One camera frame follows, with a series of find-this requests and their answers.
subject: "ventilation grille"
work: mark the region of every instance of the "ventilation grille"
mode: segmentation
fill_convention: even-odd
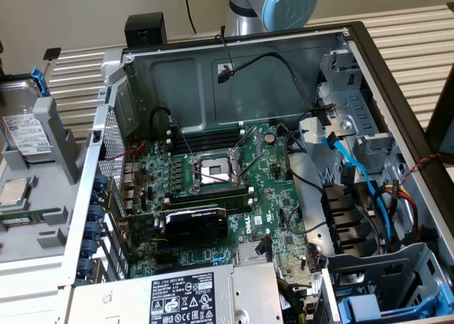
[[[104,145],[106,146],[107,158],[121,155],[126,150],[113,109],[109,109],[107,114],[104,132]],[[99,161],[99,169],[101,170],[101,173],[107,177],[113,177],[120,192],[124,161],[124,156],[117,157],[114,160]]]

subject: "white wall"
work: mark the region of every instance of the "white wall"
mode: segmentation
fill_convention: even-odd
[[[319,0],[314,18],[407,9],[454,0]],[[199,31],[225,23],[228,0],[189,0]],[[0,39],[7,72],[27,72],[45,49],[124,43],[131,14],[163,11],[169,36],[191,33],[184,0],[0,0]]]

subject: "sticker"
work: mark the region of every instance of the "sticker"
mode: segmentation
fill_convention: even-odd
[[[254,217],[254,222],[256,225],[262,225],[262,217],[261,216]]]
[[[5,219],[2,220],[4,225],[22,225],[23,223],[30,223],[31,220],[29,217],[24,217],[24,218],[16,218],[16,219]]]
[[[288,301],[285,300],[284,296],[282,294],[279,294],[279,300],[281,301],[281,309],[286,310],[288,308],[291,308],[292,306],[289,304]]]
[[[220,74],[225,69],[232,70],[232,64],[231,63],[218,64],[218,74]]]
[[[3,121],[23,155],[50,152],[49,141],[44,134],[43,127],[32,113],[4,116]]]
[[[321,288],[321,273],[315,272],[311,274],[312,294],[317,294]]]
[[[216,322],[214,273],[152,281],[150,324]]]
[[[103,295],[102,295],[102,302],[104,304],[111,303],[113,297],[114,297],[114,292],[113,291],[104,292]]]

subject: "black box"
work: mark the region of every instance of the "black box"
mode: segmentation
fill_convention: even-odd
[[[167,44],[162,12],[129,16],[125,25],[128,48]]]

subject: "red wire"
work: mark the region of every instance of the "red wire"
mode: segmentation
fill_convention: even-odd
[[[438,157],[441,157],[441,154],[439,152],[437,152],[436,154],[432,154],[430,155],[429,157],[425,157],[423,159],[421,159],[421,161],[419,161],[417,164],[415,164],[412,168],[410,168],[409,172],[407,175],[405,175],[405,177],[402,179],[402,181],[400,182],[400,184],[404,184],[404,182],[409,178],[409,176],[411,175],[412,172],[414,172],[414,170],[416,168],[420,169],[422,165],[438,158]]]
[[[133,165],[134,165],[135,154],[137,154],[140,150],[142,150],[145,147],[145,144],[146,144],[146,142],[142,141],[142,143],[136,149],[126,150],[125,152],[121,153],[120,155],[117,155],[117,156],[110,157],[110,158],[106,159],[106,161],[112,161],[112,160],[118,159],[119,157],[122,157],[124,155],[130,154],[133,157]],[[141,199],[142,196],[140,196],[140,191],[138,190],[138,188],[137,188],[137,186],[135,184],[134,178],[132,178],[132,181],[133,181],[134,191],[137,194],[137,196]]]
[[[127,154],[135,154],[144,147],[145,147],[145,141],[143,141],[136,149],[126,150],[125,152],[122,152],[121,154],[119,154],[117,156],[107,158],[106,161],[112,161],[114,159],[118,159],[119,157],[122,157]]]
[[[388,194],[392,194],[391,189],[385,189],[385,191]],[[412,230],[413,230],[413,233],[416,234],[418,232],[418,227],[419,227],[418,226],[418,208],[416,207],[416,203],[408,194],[402,193],[401,191],[397,192],[397,196],[399,198],[407,200],[410,203],[411,207],[413,208],[413,228],[412,228]]]

